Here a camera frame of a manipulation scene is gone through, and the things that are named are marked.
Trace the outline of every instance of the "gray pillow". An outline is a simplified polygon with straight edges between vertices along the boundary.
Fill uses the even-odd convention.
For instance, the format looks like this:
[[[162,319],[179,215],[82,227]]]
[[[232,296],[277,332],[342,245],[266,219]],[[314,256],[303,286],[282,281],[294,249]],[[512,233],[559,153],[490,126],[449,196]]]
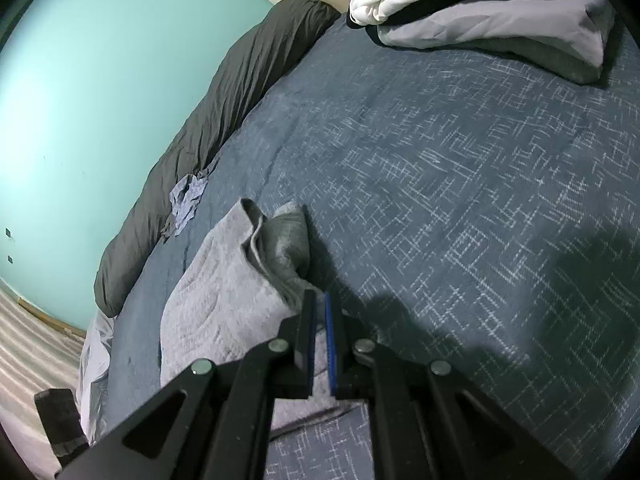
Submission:
[[[108,317],[120,313],[158,242],[171,213],[169,192],[175,184],[208,166],[266,91],[339,16],[319,0],[282,0],[229,49],[207,94],[151,169],[140,197],[102,255],[94,293]]]
[[[577,83],[598,80],[615,13],[607,0],[465,0],[406,25],[383,44],[511,52]]]

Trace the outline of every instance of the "wall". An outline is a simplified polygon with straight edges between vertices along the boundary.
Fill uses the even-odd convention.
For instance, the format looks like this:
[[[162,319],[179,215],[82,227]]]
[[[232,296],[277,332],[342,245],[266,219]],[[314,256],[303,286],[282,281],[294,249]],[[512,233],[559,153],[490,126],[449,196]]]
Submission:
[[[2,279],[47,313],[87,326],[100,256],[146,174],[228,47],[269,8],[34,1],[0,53]]]

